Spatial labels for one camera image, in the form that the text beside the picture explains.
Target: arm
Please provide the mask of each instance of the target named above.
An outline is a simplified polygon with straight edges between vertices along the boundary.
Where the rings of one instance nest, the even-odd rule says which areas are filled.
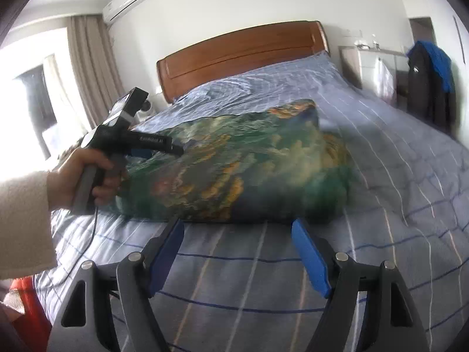
[[[69,208],[86,164],[112,169],[100,151],[77,149],[57,172],[35,172],[0,183],[0,279],[36,274],[57,266],[50,211]],[[120,176],[93,189],[96,205],[117,192]]]

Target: black jacket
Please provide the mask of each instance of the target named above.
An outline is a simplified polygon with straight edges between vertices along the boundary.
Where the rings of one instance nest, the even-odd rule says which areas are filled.
[[[409,67],[407,112],[450,135],[451,125],[456,120],[454,81],[452,92],[445,92],[442,78],[433,69],[425,47],[419,43],[410,54]]]

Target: striped bed sheet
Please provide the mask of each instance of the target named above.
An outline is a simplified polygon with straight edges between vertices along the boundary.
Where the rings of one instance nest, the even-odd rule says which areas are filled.
[[[350,202],[317,226],[336,251],[356,261],[392,260],[410,289],[432,351],[444,351],[469,315],[468,151],[448,136],[351,88],[325,53],[270,65],[199,86],[139,130],[157,132],[205,116],[262,112],[310,98],[320,127],[345,142],[355,178]],[[70,286],[62,283],[88,243],[93,218],[52,215],[58,267],[34,278],[54,321]],[[82,260],[119,261],[165,224],[105,212]],[[185,225],[168,280],[151,299],[175,351],[304,351],[325,300],[309,283],[288,226]],[[365,296],[357,297],[346,345],[353,351]],[[128,342],[119,301],[111,300],[118,339]]]

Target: green floral blanket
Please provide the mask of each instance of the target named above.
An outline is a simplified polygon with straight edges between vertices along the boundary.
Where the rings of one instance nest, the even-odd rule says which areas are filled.
[[[311,100],[200,118],[161,134],[184,144],[184,155],[130,163],[111,211],[155,221],[177,214],[195,222],[322,222],[346,202],[349,155],[319,131]]]

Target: red fabric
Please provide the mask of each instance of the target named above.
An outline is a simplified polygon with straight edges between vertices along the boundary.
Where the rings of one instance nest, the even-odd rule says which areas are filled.
[[[16,289],[20,292],[24,305],[24,316],[13,322],[15,330],[32,352],[46,352],[52,325],[46,318],[41,303],[39,303],[32,284],[32,277],[15,279],[10,289]]]

